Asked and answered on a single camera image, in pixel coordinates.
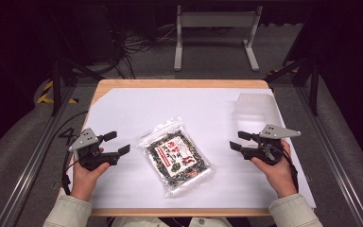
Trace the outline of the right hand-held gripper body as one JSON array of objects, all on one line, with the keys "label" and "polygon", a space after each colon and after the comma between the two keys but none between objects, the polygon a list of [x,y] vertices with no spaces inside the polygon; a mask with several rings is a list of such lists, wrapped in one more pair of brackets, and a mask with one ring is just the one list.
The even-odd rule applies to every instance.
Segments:
[{"label": "right hand-held gripper body", "polygon": [[241,154],[245,160],[256,157],[267,165],[274,166],[286,156],[281,140],[301,135],[300,131],[267,124],[260,132],[251,133],[251,140],[257,144],[257,148],[242,147]]}]

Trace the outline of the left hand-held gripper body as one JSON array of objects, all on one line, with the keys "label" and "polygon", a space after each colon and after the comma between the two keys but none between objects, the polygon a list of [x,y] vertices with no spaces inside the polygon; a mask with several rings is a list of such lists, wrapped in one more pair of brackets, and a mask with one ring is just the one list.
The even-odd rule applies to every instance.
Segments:
[{"label": "left hand-held gripper body", "polygon": [[85,129],[69,147],[75,153],[76,160],[86,169],[93,171],[103,163],[115,166],[119,159],[116,152],[103,152],[100,145],[103,135],[96,135],[91,128]]}]

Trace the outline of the clear plastic container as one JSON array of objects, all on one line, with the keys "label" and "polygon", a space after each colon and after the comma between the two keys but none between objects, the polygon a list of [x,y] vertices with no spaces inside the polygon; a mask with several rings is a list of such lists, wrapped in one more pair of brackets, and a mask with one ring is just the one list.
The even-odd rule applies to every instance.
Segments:
[{"label": "clear plastic container", "polygon": [[241,94],[234,103],[233,116],[239,131],[258,133],[267,124],[283,126],[277,103],[268,94]]}]

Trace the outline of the clear seaweed snack packet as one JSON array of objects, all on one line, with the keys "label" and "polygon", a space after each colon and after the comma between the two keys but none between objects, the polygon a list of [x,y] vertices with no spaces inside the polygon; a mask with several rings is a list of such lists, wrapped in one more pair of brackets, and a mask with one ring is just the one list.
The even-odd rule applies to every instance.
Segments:
[{"label": "clear seaweed snack packet", "polygon": [[185,129],[181,117],[168,119],[137,142],[156,171],[166,197],[178,197],[198,187],[215,173]]}]

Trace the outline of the person's left hand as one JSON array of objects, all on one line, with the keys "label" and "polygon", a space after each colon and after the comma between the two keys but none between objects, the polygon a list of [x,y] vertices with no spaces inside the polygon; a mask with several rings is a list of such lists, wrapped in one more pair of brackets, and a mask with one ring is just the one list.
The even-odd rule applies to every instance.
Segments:
[{"label": "person's left hand", "polygon": [[90,171],[80,163],[73,165],[73,187],[70,195],[82,201],[89,201],[95,190],[98,179],[109,169],[109,163],[103,163]]}]

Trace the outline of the person's right hand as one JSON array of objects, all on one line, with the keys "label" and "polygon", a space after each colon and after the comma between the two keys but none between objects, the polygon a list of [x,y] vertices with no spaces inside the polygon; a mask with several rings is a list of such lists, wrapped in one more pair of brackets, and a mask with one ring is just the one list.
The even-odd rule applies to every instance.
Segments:
[{"label": "person's right hand", "polygon": [[[285,140],[282,140],[281,144],[285,150],[286,156],[289,158],[290,145]],[[283,157],[281,161],[274,166],[269,166],[256,157],[251,159],[251,162],[266,175],[270,186],[275,190],[279,199],[298,192],[292,178],[288,158]]]}]

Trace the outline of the yellow black hazard tape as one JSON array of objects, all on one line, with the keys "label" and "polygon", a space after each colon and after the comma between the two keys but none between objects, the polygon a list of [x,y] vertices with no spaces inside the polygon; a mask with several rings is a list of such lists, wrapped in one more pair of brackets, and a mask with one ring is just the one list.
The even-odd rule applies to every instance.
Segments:
[{"label": "yellow black hazard tape", "polygon": [[37,102],[38,103],[49,103],[49,104],[53,104],[54,103],[54,98],[48,96],[49,92],[52,89],[53,89],[53,80],[51,79],[43,87],[42,93],[38,97]]}]

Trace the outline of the person's torso clothing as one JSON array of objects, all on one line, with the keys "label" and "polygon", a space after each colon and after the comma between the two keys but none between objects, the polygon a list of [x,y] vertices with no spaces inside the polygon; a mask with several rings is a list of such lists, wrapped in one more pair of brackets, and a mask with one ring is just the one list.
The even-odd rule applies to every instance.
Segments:
[{"label": "person's torso clothing", "polygon": [[111,227],[233,227],[226,218],[119,217]]}]

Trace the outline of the white metal stand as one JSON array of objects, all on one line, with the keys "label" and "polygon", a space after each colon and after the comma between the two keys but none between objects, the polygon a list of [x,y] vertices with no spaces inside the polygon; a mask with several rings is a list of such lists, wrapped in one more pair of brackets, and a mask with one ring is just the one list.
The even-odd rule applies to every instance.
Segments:
[{"label": "white metal stand", "polygon": [[182,69],[182,30],[185,27],[247,27],[249,37],[242,41],[248,57],[251,70],[259,71],[259,65],[254,55],[252,45],[262,15],[262,7],[249,11],[183,11],[177,8],[174,70]]}]

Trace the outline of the aluminium rail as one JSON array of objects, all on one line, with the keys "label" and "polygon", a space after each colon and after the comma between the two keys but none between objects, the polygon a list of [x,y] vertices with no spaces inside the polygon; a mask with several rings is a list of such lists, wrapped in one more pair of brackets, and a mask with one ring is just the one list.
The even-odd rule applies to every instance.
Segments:
[{"label": "aluminium rail", "polygon": [[315,128],[316,134],[322,144],[322,152],[335,176],[338,187],[350,208],[357,226],[363,227],[363,204],[354,189],[351,179],[347,175],[342,163],[339,161],[337,153],[329,140],[324,127],[321,125],[320,119],[313,114],[313,111],[309,106],[309,97],[305,93],[305,90],[299,87],[296,89],[296,94],[304,106],[311,124]]},{"label": "aluminium rail", "polygon": [[27,197],[32,190],[39,171],[43,166],[44,157],[48,152],[49,143],[54,138],[54,130],[58,127],[61,117],[66,109],[64,101],[68,101],[75,91],[75,87],[65,87],[60,98],[61,105],[56,110],[56,113],[51,116],[43,130],[36,148],[34,148],[30,159],[28,160],[25,169],[15,185],[12,193],[0,214],[0,227],[13,227],[17,222],[21,211],[26,204]]}]

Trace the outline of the black metal frame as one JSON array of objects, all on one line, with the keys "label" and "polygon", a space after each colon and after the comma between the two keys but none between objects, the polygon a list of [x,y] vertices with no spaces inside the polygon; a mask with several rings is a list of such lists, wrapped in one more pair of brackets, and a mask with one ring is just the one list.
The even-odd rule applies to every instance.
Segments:
[{"label": "black metal frame", "polygon": [[103,77],[98,73],[93,72],[85,66],[82,66],[75,61],[71,61],[64,57],[57,57],[52,66],[52,79],[53,79],[53,100],[54,107],[52,116],[55,116],[64,102],[62,98],[61,87],[75,87],[78,83],[77,74],[73,71],[76,68],[78,71],[86,75],[88,78],[95,79],[97,81],[103,80]]},{"label": "black metal frame", "polygon": [[267,83],[271,83],[293,70],[297,71],[292,79],[292,84],[295,87],[303,87],[304,84],[310,80],[309,107],[313,115],[318,115],[317,101],[320,69],[315,59],[302,59],[294,61],[280,70],[269,73],[266,76],[265,81]]}]

